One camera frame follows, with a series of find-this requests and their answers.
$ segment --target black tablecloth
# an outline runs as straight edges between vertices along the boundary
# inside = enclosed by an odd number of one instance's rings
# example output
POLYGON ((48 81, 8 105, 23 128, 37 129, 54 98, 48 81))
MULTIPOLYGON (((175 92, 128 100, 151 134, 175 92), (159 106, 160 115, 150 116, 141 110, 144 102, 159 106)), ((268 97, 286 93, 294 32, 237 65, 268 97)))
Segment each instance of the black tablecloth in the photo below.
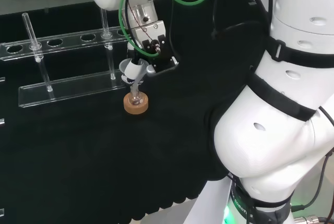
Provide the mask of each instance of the black tablecloth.
MULTIPOLYGON (((249 0, 219 0, 219 29, 259 19, 249 0)), ((145 78, 148 111, 128 115, 121 89, 32 108, 18 107, 18 87, 41 82, 33 58, 1 62, 0 223, 129 223, 159 207, 198 196, 213 165, 203 118, 227 107, 263 52, 261 29, 242 27, 212 41, 213 0, 175 5, 172 39, 181 54, 173 72, 145 78)), ((171 0, 155 1, 170 23, 171 0)), ((38 37, 100 28, 94 3, 29 12, 38 37)), ((0 42, 26 39, 21 14, 0 16, 0 42)), ((108 13, 117 26, 116 12, 108 13)), ((114 46, 116 62, 126 43, 114 46)), ((52 80, 108 69, 103 46, 45 57, 52 80)))

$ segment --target robot housing hole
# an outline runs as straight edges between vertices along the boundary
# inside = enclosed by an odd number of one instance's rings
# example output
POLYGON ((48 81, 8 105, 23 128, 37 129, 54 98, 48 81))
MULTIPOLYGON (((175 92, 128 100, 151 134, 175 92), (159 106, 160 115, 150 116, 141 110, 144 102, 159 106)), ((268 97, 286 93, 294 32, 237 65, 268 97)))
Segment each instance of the robot housing hole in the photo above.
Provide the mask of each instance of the robot housing hole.
POLYGON ((301 78, 301 75, 295 71, 291 71, 291 70, 288 70, 288 71, 285 71, 285 73, 287 74, 288 77, 292 78, 292 79, 300 79, 301 78))
POLYGON ((256 128, 257 130, 259 130, 259 131, 265 131, 265 130, 266 130, 265 127, 262 126, 262 125, 259 124, 259 123, 254 123, 254 126, 255 126, 255 128, 256 128))
POLYGON ((18 53, 20 51, 22 51, 23 46, 22 45, 12 45, 10 47, 7 48, 7 52, 14 54, 14 53, 18 53))

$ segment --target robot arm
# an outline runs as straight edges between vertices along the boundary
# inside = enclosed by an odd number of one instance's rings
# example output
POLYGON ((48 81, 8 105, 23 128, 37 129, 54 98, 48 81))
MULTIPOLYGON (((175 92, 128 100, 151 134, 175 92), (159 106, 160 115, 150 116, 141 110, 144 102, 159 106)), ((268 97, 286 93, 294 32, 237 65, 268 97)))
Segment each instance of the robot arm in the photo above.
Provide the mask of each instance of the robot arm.
MULTIPOLYGON (((117 10, 120 7, 122 0, 94 0, 101 8, 107 10, 117 10)), ((183 5, 197 5, 199 2, 181 2, 183 5)), ((134 56, 132 61, 125 68, 123 81, 132 84, 138 77, 142 65, 138 64, 139 58, 144 58, 150 65, 146 66, 146 73, 149 76, 154 76, 158 73, 166 72, 167 70, 175 69, 178 66, 178 61, 174 57, 171 50, 168 37, 166 37, 166 29, 164 22, 158 20, 158 16, 154 7, 153 0, 128 0, 128 4, 123 3, 122 17, 125 28, 130 30, 132 38, 136 40, 137 48, 132 50, 128 45, 128 55, 134 56)))

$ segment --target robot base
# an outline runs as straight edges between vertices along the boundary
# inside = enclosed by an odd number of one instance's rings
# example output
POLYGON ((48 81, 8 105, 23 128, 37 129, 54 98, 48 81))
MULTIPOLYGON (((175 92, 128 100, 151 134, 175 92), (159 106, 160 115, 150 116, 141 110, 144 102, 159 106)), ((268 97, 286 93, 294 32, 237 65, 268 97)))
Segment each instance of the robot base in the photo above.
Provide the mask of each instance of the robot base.
MULTIPOLYGON (((224 224, 246 224, 246 219, 236 209, 235 204, 233 203, 233 199, 230 196, 228 205, 224 213, 224 224)), ((293 219, 292 213, 290 212, 289 217, 283 224, 294 224, 294 223, 295 221, 293 219)))

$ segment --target glass test tube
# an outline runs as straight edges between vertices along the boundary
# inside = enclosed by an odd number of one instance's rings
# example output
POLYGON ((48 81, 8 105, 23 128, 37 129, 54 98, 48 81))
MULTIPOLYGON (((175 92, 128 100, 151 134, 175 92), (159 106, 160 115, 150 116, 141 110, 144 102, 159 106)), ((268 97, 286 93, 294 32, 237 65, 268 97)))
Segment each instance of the glass test tube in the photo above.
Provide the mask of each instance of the glass test tube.
POLYGON ((39 42, 37 42, 35 33, 33 31, 32 25, 31 25, 29 15, 27 13, 24 13, 24 14, 22 14, 22 17, 23 17, 23 21, 26 25, 26 30, 28 32, 29 39, 31 41, 30 48, 34 53, 35 61, 38 63, 38 66, 40 68, 43 80, 44 80, 46 88, 47 88, 47 91, 50 93, 50 92, 53 91, 53 89, 52 89, 51 82, 50 82, 50 79, 49 79, 49 75, 47 74, 45 63, 44 63, 44 60, 43 60, 44 55, 41 54, 41 53, 38 53, 38 51, 42 48, 42 45, 39 42))
MULTIPOLYGON (((102 26, 103 26, 102 38, 109 39, 112 37, 112 34, 109 31, 106 10, 100 8, 100 13, 101 13, 102 26)), ((115 65, 114 65, 114 58, 113 58, 113 45, 112 43, 106 43, 104 44, 104 47, 105 47, 106 57, 108 60, 108 65, 109 65, 110 78, 111 80, 115 80, 116 76, 115 76, 115 65)))

